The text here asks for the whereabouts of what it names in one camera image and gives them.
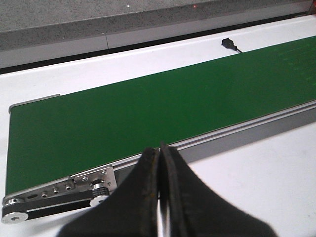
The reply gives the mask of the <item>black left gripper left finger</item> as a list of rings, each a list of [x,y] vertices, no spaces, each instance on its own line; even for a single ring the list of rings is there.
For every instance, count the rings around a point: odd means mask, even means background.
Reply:
[[[103,202],[66,224],[60,237],[156,237],[158,154],[146,148],[119,187]]]

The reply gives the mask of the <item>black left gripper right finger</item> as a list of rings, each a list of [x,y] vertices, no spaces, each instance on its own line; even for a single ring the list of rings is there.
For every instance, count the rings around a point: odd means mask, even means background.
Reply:
[[[159,189],[167,237],[274,237],[265,222],[225,201],[189,168],[175,147],[162,143]]]

